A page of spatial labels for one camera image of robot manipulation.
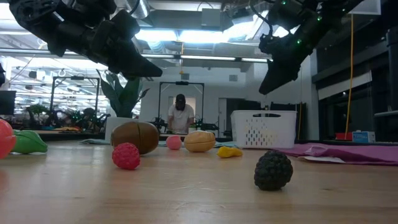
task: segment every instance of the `green toy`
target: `green toy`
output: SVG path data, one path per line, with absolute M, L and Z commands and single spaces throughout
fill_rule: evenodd
M 34 131 L 17 131 L 14 130 L 17 137 L 17 143 L 12 152 L 21 154 L 30 154 L 33 152 L 47 152 L 47 144 L 43 142 L 40 136 Z

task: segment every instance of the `computer screen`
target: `computer screen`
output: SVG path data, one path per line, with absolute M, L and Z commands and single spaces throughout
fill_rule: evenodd
M 0 91 L 0 114 L 14 115 L 17 91 Z

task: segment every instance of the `purple cloth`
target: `purple cloth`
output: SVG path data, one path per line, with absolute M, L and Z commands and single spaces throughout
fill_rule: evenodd
M 296 144 L 293 149 L 275 149 L 289 156 L 337 157 L 347 164 L 398 166 L 398 146 L 332 146 Z

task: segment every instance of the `plastic basket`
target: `plastic basket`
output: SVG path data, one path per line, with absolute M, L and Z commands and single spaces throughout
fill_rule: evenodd
M 236 146 L 246 149 L 291 149 L 296 117 L 296 111 L 234 111 L 233 140 Z

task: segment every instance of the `man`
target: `man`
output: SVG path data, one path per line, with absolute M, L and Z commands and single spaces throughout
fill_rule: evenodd
M 174 132 L 188 133 L 189 126 L 193 124 L 193 117 L 193 108 L 186 104 L 183 94 L 178 94 L 175 104 L 169 109 L 169 129 Z

